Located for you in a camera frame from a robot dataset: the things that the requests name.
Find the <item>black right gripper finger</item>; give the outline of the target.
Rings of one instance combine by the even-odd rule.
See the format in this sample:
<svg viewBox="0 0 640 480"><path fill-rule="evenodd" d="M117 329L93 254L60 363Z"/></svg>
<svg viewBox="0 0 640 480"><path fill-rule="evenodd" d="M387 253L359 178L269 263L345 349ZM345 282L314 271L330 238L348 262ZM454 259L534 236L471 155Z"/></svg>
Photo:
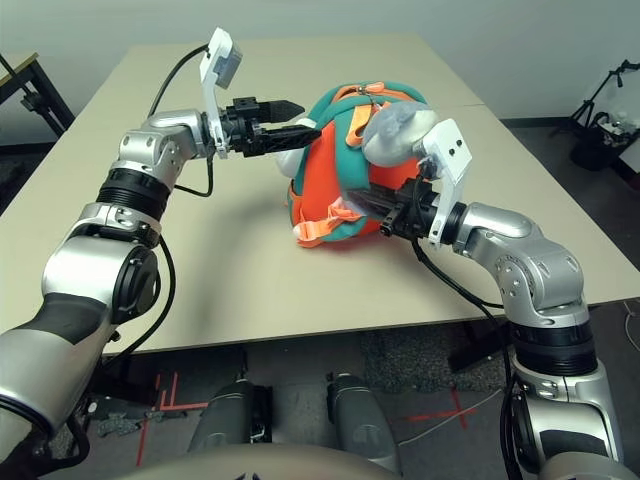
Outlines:
<svg viewBox="0 0 640 480"><path fill-rule="evenodd" d="M349 199L354 203L397 203L396 191L384 186L351 189Z"/></svg>
<svg viewBox="0 0 640 480"><path fill-rule="evenodd" d="M356 205L370 218L386 218L395 207L394 202L376 199L359 199Z"/></svg>

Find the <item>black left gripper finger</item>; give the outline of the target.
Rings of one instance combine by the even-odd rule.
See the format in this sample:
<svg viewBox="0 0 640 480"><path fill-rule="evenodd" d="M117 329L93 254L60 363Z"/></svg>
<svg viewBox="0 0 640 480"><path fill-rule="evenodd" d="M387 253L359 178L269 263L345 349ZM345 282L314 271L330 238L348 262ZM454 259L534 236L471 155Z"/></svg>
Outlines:
<svg viewBox="0 0 640 480"><path fill-rule="evenodd" d="M276 153L305 148L321 136L321 131L307 126L287 126L264 130L256 137L257 153Z"/></svg>
<svg viewBox="0 0 640 480"><path fill-rule="evenodd" d="M274 100L261 103L261 121L283 123L305 112L305 109L289 100Z"/></svg>

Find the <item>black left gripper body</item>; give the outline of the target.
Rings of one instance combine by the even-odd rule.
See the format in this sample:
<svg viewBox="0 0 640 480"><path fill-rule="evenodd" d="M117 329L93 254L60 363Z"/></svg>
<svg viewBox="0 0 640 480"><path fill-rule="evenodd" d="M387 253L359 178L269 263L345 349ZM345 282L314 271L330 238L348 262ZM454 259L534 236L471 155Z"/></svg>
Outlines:
<svg viewBox="0 0 640 480"><path fill-rule="evenodd" d="M234 98L222 113L222 127L229 148L245 157L266 153L267 134L261 124L270 122L269 103L259 102L255 97Z"/></svg>

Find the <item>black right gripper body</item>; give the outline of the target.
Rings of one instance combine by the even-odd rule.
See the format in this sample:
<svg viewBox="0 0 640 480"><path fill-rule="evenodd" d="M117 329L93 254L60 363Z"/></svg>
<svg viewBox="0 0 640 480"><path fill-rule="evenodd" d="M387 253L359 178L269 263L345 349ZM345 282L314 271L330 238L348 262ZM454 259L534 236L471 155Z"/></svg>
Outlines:
<svg viewBox="0 0 640 480"><path fill-rule="evenodd" d="M438 196L430 182L409 179L399 189L382 187L380 192L386 202L380 223L383 235L412 240L429 234L437 210L432 203Z"/></svg>

